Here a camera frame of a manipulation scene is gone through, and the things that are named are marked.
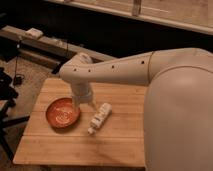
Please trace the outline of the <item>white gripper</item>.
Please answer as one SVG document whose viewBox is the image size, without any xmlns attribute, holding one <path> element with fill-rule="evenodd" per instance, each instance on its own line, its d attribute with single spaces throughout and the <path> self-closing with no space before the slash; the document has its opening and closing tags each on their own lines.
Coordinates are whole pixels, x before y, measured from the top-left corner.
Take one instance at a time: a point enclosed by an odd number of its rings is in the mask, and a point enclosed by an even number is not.
<svg viewBox="0 0 213 171">
<path fill-rule="evenodd" d="M 78 109 L 82 103 L 88 103 L 90 107 L 96 109 L 96 103 L 92 101 L 93 91 L 89 83 L 72 84 L 71 89 L 74 109 Z"/>
</svg>

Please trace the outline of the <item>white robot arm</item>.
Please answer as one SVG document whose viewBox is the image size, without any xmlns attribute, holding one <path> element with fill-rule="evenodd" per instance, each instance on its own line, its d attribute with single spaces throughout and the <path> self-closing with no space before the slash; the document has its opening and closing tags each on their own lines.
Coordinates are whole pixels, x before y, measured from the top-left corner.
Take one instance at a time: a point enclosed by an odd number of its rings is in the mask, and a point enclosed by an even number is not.
<svg viewBox="0 0 213 171">
<path fill-rule="evenodd" d="M 147 171 L 213 171 L 213 53 L 183 48 L 100 63 L 78 53 L 60 77 L 75 105 L 92 101 L 92 82 L 146 86 Z"/>
</svg>

